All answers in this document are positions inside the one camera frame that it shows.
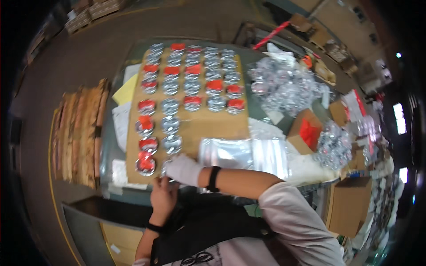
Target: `white shirt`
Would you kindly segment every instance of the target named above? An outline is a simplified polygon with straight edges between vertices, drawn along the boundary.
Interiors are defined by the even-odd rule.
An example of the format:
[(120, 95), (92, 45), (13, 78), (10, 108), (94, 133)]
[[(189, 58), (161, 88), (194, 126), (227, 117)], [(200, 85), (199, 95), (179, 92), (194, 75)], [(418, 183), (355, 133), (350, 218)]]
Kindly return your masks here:
[[(330, 235), (321, 218), (297, 188), (285, 182), (275, 184), (259, 197), (259, 206), (265, 221), (278, 234), (278, 240), (301, 265), (345, 265), (338, 241)], [(251, 237), (220, 242), (205, 249), (202, 255), (201, 258), (199, 252), (189, 259), (198, 260), (194, 263), (197, 266), (278, 265), (263, 240)], [(166, 265), (185, 265), (181, 262)], [(135, 261), (133, 266), (149, 264), (150, 260), (143, 258)]]

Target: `sleeve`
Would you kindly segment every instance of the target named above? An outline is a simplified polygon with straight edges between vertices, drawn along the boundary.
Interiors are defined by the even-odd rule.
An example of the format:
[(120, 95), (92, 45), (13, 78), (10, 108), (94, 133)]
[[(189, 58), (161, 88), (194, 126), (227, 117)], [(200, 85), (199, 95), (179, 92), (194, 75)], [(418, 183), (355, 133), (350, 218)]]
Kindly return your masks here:
[(278, 240), (302, 265), (345, 265), (339, 242), (297, 188), (275, 184), (259, 197), (259, 206)]
[(135, 261), (132, 266), (149, 266), (150, 265), (150, 259), (148, 258), (142, 258)]

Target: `wristwatch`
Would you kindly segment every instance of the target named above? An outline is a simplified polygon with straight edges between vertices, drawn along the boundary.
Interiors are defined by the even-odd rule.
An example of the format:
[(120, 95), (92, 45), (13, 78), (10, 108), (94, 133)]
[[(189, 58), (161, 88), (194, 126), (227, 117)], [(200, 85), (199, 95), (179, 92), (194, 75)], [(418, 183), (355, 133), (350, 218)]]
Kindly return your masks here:
[(210, 174), (209, 184), (206, 186), (206, 188), (211, 192), (219, 192), (219, 189), (216, 187), (216, 178), (220, 169), (221, 168), (219, 166), (213, 166), (212, 172)]

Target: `forearm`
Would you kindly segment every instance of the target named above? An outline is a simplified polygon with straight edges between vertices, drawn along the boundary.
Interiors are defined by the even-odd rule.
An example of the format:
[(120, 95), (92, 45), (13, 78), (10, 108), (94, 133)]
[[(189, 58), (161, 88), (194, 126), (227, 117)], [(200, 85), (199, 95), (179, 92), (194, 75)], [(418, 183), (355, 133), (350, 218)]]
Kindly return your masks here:
[[(164, 226), (166, 223), (165, 219), (160, 219), (154, 214), (150, 218), (150, 224), (155, 226)], [(136, 249), (135, 260), (142, 258), (151, 258), (151, 250), (153, 247), (153, 241), (159, 236), (157, 232), (151, 231), (148, 228), (145, 229), (144, 234), (142, 235), (141, 241), (139, 241), (138, 247)]]
[[(211, 167), (201, 170), (198, 177), (199, 187), (204, 188), (209, 184), (211, 171)], [(216, 187), (226, 194), (258, 199), (265, 190), (279, 182), (282, 180), (265, 172), (221, 169), (216, 178)]]

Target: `yellow paper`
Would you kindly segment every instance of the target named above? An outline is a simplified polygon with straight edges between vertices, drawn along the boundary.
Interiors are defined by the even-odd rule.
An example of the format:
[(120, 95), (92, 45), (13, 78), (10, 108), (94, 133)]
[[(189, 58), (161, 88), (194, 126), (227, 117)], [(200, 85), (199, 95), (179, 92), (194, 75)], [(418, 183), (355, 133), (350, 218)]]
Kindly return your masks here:
[(133, 77), (131, 77), (125, 84), (121, 86), (121, 88), (118, 89), (116, 93), (114, 93), (112, 98), (119, 106), (132, 101), (137, 81), (138, 74), (134, 74)]

